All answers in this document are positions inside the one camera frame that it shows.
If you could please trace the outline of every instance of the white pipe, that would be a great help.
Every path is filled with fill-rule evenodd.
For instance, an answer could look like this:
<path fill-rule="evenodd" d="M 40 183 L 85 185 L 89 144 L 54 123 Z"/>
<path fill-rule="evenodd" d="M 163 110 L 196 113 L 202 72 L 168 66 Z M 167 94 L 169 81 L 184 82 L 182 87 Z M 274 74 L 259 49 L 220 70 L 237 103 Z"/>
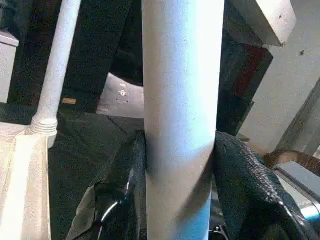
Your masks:
<path fill-rule="evenodd" d="M 81 0 L 62 1 L 38 110 L 31 123 L 32 132 L 49 136 L 49 147 L 53 146 L 57 135 L 57 112 L 80 4 Z"/>
<path fill-rule="evenodd" d="M 142 0 L 150 240 L 208 239 L 223 17 L 224 0 Z"/>

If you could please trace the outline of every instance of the white wall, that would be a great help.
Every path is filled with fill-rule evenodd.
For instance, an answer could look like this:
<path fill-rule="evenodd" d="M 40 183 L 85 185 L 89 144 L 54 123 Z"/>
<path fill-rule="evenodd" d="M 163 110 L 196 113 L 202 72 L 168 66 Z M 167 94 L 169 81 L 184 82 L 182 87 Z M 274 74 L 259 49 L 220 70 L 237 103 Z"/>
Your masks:
<path fill-rule="evenodd" d="M 291 3 L 297 24 L 285 47 L 269 48 L 274 59 L 240 129 L 267 152 L 275 149 L 320 77 L 320 0 Z"/>

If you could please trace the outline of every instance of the screw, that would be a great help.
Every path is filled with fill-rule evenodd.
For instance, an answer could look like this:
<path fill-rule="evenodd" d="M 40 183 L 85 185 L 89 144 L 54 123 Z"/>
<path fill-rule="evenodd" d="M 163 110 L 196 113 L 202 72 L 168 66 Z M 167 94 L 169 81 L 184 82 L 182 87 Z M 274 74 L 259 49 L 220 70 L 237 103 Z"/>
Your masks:
<path fill-rule="evenodd" d="M 122 97 L 124 97 L 124 96 L 126 95 L 126 91 L 122 89 L 122 90 L 120 91 L 120 95 L 121 95 Z"/>

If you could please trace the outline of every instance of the white cabinet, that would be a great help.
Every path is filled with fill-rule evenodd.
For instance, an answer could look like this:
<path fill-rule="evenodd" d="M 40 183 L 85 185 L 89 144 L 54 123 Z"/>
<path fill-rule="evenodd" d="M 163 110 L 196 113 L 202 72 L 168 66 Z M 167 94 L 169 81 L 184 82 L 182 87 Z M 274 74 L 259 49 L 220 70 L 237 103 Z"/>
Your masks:
<path fill-rule="evenodd" d="M 0 103 L 7 103 L 16 49 L 19 41 L 0 30 Z"/>

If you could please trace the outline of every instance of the vertical pole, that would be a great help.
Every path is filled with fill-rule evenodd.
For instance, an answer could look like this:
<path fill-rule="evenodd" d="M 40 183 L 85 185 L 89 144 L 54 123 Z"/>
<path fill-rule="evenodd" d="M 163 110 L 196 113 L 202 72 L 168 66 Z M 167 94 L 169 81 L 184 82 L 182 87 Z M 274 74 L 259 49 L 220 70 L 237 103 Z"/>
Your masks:
<path fill-rule="evenodd" d="M 142 0 L 150 240 L 208 239 L 223 17 L 224 0 Z"/>
<path fill-rule="evenodd" d="M 64 85 L 81 0 L 63 0 L 46 69 L 41 97 L 31 131 L 48 135 L 52 147 L 57 135 L 57 112 Z"/>

